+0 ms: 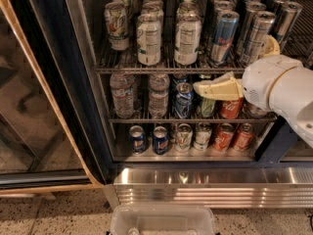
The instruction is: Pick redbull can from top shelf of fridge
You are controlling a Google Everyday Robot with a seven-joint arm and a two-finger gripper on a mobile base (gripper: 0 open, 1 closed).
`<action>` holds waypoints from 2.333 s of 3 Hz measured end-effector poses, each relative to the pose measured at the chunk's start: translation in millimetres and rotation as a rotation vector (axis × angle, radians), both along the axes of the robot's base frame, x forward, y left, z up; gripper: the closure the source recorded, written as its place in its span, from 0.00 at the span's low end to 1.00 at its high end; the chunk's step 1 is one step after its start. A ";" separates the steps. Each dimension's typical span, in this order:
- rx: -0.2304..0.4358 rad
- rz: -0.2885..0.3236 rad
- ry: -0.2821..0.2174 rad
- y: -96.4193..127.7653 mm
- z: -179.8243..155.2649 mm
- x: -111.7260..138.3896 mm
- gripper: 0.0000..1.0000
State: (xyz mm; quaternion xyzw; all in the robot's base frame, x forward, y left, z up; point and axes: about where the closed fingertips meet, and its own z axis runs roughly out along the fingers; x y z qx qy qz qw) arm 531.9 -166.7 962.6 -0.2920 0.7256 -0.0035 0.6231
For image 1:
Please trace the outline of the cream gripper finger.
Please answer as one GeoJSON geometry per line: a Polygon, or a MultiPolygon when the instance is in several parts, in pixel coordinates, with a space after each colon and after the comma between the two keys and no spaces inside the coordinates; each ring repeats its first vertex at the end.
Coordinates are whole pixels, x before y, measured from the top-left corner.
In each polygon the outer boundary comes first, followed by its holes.
{"type": "Polygon", "coordinates": [[[193,84],[194,90],[203,98],[234,101],[244,97],[243,81],[235,78],[232,71],[213,80],[203,80],[193,84]]]}
{"type": "Polygon", "coordinates": [[[264,46],[262,48],[260,57],[264,58],[280,54],[281,54],[280,45],[278,44],[277,40],[273,36],[268,35],[264,42],[264,46]]]}

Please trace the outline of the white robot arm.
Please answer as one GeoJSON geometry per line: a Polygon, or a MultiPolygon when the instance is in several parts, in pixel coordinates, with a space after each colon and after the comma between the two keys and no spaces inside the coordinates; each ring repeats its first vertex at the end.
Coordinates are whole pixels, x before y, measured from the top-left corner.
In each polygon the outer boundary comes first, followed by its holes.
{"type": "Polygon", "coordinates": [[[272,36],[265,38],[262,57],[245,68],[241,78],[229,71],[212,81],[196,82],[200,96],[220,101],[246,99],[255,107],[283,117],[313,147],[313,70],[280,53],[272,36]]]}

